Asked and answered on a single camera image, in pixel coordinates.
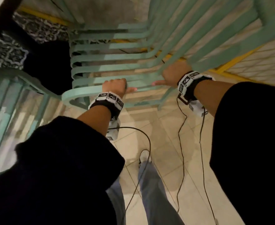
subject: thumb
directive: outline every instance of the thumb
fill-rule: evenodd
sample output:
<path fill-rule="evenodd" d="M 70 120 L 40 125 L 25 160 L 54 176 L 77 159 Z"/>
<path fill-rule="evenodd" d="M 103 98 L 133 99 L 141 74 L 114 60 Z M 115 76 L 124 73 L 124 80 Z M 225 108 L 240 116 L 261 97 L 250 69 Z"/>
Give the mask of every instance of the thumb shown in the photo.
<path fill-rule="evenodd" d="M 157 86 L 157 85 L 168 85 L 166 80 L 157 80 L 152 83 L 152 86 Z"/>
<path fill-rule="evenodd" d="M 138 90 L 137 88 L 130 87 L 130 88 L 127 88 L 125 94 L 127 94 L 127 93 L 132 93 L 132 92 L 135 92 L 135 91 L 137 91 L 137 90 Z"/>

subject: person's left hand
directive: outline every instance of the person's left hand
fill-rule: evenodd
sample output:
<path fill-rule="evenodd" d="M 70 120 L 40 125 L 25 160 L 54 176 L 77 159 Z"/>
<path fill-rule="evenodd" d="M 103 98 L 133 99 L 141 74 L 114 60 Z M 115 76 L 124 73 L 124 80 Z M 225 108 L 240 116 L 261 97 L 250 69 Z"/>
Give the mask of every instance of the person's left hand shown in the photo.
<path fill-rule="evenodd" d="M 122 79 L 115 79 L 115 80 L 110 80 L 110 81 L 105 81 L 102 84 L 102 92 L 107 92 L 107 91 L 111 91 L 115 94 L 117 94 L 118 96 L 120 96 L 121 98 L 123 98 L 123 96 L 126 93 L 132 93 L 137 91 L 137 88 L 126 88 L 126 79 L 122 78 Z"/>

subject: foot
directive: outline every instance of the foot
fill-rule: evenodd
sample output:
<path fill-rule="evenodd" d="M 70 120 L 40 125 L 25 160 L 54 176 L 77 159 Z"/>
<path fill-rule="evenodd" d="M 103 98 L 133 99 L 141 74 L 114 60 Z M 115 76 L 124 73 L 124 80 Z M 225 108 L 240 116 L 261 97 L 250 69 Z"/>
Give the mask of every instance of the foot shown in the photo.
<path fill-rule="evenodd" d="M 141 164 L 142 162 L 147 161 L 148 158 L 149 158 L 149 162 L 151 162 L 152 159 L 151 159 L 150 151 L 148 151 L 147 149 L 144 149 L 144 150 L 140 153 L 140 161 L 139 161 L 139 163 L 138 163 L 138 167 L 140 167 L 140 164 Z"/>

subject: t-shirt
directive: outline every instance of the t-shirt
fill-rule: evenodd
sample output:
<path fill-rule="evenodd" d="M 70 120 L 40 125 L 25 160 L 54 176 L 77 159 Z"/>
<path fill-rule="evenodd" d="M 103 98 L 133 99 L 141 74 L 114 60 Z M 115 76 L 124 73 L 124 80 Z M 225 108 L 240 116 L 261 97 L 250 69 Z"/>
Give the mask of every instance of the t-shirt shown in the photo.
<path fill-rule="evenodd" d="M 100 133 L 57 117 L 16 153 L 0 175 L 0 224 L 117 224 L 105 191 L 125 161 Z M 210 166 L 245 223 L 275 224 L 275 87 L 245 82 L 226 92 Z"/>

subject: blue jeans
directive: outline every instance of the blue jeans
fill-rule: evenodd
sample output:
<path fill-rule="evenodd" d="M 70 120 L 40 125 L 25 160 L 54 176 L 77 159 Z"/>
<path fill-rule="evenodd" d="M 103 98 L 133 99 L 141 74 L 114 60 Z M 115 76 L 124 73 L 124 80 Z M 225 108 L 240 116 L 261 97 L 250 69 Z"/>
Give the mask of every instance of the blue jeans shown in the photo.
<path fill-rule="evenodd" d="M 138 179 L 140 179 L 146 163 L 146 161 L 141 163 Z M 149 225 L 184 225 L 184 222 L 168 201 L 162 180 L 154 165 L 150 162 L 140 180 L 140 190 Z M 125 225 L 126 218 L 122 223 L 125 203 L 119 178 L 106 192 L 116 211 L 117 224 Z"/>

